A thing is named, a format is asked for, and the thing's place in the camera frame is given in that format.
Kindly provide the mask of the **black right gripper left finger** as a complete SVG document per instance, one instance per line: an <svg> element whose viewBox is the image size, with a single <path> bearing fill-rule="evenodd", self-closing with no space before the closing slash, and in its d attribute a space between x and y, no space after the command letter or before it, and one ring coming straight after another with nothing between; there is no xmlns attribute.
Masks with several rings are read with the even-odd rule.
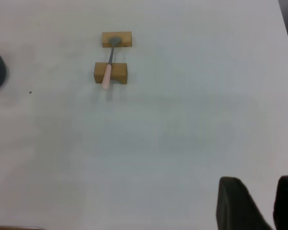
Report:
<svg viewBox="0 0 288 230"><path fill-rule="evenodd" d="M221 177L216 222L219 230L270 230L244 183L236 177Z"/></svg>

